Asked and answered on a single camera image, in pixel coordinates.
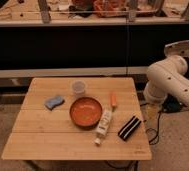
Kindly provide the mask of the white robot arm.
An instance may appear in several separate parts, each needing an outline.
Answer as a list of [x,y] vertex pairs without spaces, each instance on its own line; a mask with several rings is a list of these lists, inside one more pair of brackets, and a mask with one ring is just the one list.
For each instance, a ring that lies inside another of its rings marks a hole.
[[146,72],[148,82],[143,91],[146,102],[162,105],[170,94],[189,107],[189,80],[184,77],[187,70],[186,60],[179,55],[151,64]]

